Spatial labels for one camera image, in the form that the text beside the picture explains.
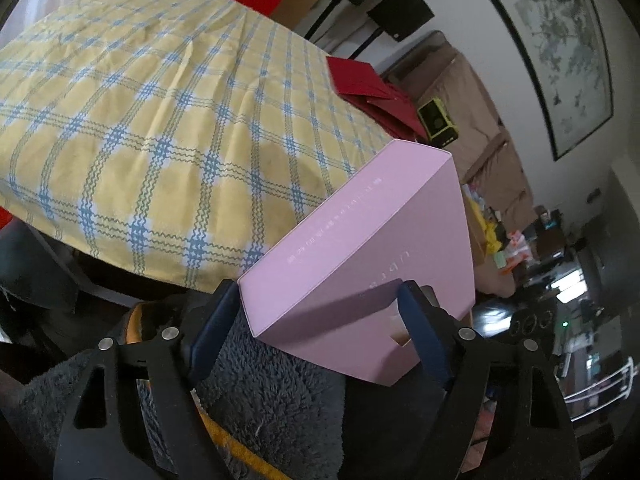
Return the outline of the pink tissue box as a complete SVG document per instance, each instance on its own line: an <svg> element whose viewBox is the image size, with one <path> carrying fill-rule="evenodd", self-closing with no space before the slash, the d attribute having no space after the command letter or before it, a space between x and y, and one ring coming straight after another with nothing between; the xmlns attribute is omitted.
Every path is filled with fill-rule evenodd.
<svg viewBox="0 0 640 480"><path fill-rule="evenodd" d="M393 140L239 280L252 335L296 358L391 386L419 362L397 289L430 286L463 318L475 299L451 155Z"/></svg>

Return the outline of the orange white paper bag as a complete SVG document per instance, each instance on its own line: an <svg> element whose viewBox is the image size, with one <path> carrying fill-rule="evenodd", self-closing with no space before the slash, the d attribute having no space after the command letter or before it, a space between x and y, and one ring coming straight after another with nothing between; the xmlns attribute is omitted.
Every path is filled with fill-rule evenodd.
<svg viewBox="0 0 640 480"><path fill-rule="evenodd" d="M506 246L494 255L496 268L501 274L508 274L521 263L533 260L532 248L529 246L525 235L520 231L511 232Z"/></svg>

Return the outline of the yellow plastic bag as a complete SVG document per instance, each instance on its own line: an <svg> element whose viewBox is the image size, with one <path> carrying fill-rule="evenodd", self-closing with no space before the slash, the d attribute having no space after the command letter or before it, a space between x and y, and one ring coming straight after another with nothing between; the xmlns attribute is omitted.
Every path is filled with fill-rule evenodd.
<svg viewBox="0 0 640 480"><path fill-rule="evenodd" d="M480 205L475 200L468 200L470 207L469 220L472 234L475 236L477 244L480 245L484 257L500 252L502 241L497 234L498 223L494 220L487 220Z"/></svg>

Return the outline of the brown sofa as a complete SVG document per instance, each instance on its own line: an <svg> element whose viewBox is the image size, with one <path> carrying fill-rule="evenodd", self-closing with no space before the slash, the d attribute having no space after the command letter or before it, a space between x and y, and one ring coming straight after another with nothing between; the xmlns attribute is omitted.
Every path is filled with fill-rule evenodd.
<svg viewBox="0 0 640 480"><path fill-rule="evenodd" d="M442 32L431 32L383 73L421 107L444 103L459 137L450 151L459 180L497 211L506 230L524 231L536 220L534 198L511 135L483 81Z"/></svg>

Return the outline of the grey fuzzy blanket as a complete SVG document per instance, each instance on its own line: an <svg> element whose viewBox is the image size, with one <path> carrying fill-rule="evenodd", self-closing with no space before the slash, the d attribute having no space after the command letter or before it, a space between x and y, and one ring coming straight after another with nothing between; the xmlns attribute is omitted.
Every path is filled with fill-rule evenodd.
<svg viewBox="0 0 640 480"><path fill-rule="evenodd" d="M2 344L1 408L39 479L90 356ZM250 336L243 315L196 394L238 479L405 479L444 396L420 367L384 387L287 356Z"/></svg>

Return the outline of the green portable radio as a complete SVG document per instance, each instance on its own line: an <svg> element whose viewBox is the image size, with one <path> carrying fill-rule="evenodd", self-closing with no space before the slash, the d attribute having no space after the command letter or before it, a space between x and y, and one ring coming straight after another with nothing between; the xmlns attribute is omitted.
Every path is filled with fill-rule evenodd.
<svg viewBox="0 0 640 480"><path fill-rule="evenodd" d="M458 128L450 118L441 99L433 98L418 109L418 116L427 134L428 144L446 148L457 140Z"/></svg>

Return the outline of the dark red paper bags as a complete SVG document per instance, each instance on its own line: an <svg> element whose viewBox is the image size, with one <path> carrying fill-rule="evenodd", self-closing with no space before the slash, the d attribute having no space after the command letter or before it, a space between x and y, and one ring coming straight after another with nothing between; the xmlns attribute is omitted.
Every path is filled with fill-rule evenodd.
<svg viewBox="0 0 640 480"><path fill-rule="evenodd" d="M385 82L365 62L328 56L334 91L343 100L377 122L392 138L427 141L413 102L393 84Z"/></svg>

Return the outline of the framed ink painting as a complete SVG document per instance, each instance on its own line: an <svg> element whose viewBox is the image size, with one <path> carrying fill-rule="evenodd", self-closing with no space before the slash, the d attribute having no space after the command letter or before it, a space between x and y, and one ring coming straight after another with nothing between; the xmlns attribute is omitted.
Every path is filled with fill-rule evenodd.
<svg viewBox="0 0 640 480"><path fill-rule="evenodd" d="M559 160L613 117L608 48L593 0L490 0L523 58Z"/></svg>

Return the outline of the yellow plaid tablecloth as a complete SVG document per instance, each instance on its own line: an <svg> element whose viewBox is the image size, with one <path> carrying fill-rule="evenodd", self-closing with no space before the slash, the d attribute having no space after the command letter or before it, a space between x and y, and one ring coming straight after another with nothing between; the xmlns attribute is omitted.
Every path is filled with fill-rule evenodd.
<svg viewBox="0 0 640 480"><path fill-rule="evenodd" d="M390 138L326 54L232 0L75 0L1 51L1 203L126 271L209 292Z"/></svg>

